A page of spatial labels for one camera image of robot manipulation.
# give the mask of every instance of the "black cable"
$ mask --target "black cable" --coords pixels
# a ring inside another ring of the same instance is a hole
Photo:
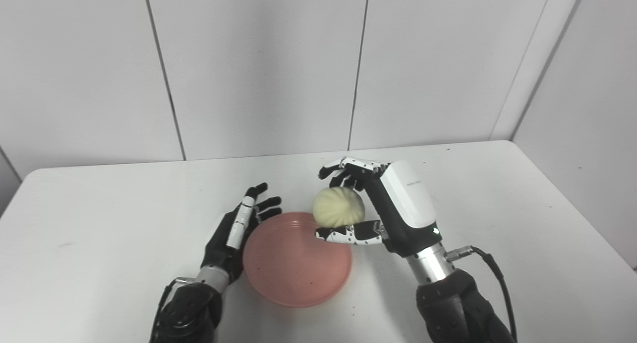
[[[493,255],[480,250],[475,246],[471,246],[471,249],[476,254],[479,254],[480,257],[487,263],[487,266],[491,268],[491,271],[494,275],[496,275],[496,279],[500,282],[500,287],[502,288],[502,295],[505,297],[505,305],[507,305],[507,314],[509,316],[509,325],[511,327],[511,336],[514,337],[514,341],[517,341],[517,329],[516,329],[516,318],[514,317],[514,308],[511,304],[511,296],[509,295],[509,290],[507,288],[507,284],[505,283],[505,276],[502,274],[502,271],[496,264],[496,260],[493,259]]]
[[[170,282],[166,288],[164,288],[164,293],[162,293],[161,298],[159,298],[159,304],[157,305],[157,313],[155,313],[155,320],[153,321],[153,328],[150,330],[150,343],[155,341],[155,332],[157,332],[157,325],[159,323],[159,314],[161,314],[161,309],[164,308],[164,304],[166,304],[166,299],[170,294],[170,291],[173,290],[173,286],[177,283],[177,279],[174,279],[173,282]]]

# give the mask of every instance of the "wall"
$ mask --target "wall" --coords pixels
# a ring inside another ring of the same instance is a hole
[[[23,178],[510,136],[572,2],[0,0],[0,145]]]
[[[20,185],[18,176],[14,174],[3,154],[0,148],[0,216]]]
[[[188,159],[508,139],[573,2],[150,0]]]
[[[637,266],[635,3],[582,0],[514,138],[633,267]]]
[[[145,0],[0,0],[0,145],[21,177],[182,159]]]

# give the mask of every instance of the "robotic arm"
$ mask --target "robotic arm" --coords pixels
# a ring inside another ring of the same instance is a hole
[[[243,272],[243,246],[261,221],[281,213],[276,196],[255,204],[268,189],[265,182],[250,187],[234,209],[223,216],[206,244],[196,278],[179,277],[164,290],[150,336],[150,343],[211,343],[221,321],[222,295]],[[168,304],[175,284],[179,288]]]
[[[419,283],[418,310],[435,343],[513,343],[510,333],[491,304],[478,293],[473,277],[455,268],[453,261],[477,252],[501,280],[492,256],[468,246],[446,252],[436,223],[436,212],[424,183],[406,161],[392,163],[344,157],[324,166],[318,177],[334,173],[329,186],[365,190],[380,221],[364,221],[351,227],[319,228],[317,238],[338,243],[384,243],[389,252],[407,260]],[[510,300],[506,286],[507,308]]]

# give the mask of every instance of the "white table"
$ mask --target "white table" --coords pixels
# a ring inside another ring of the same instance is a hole
[[[248,186],[267,181],[284,211],[308,211],[327,184],[318,169],[344,154],[33,172],[0,221],[0,342],[147,341],[162,288],[196,274],[216,218]],[[514,144],[348,154],[412,162],[434,200],[445,247],[477,245],[500,264],[521,343],[637,340],[637,275]],[[348,283],[316,307],[278,307],[242,277],[227,291],[219,341],[428,342],[407,263],[382,245],[352,250]],[[482,260],[457,266],[507,323],[500,287]]]

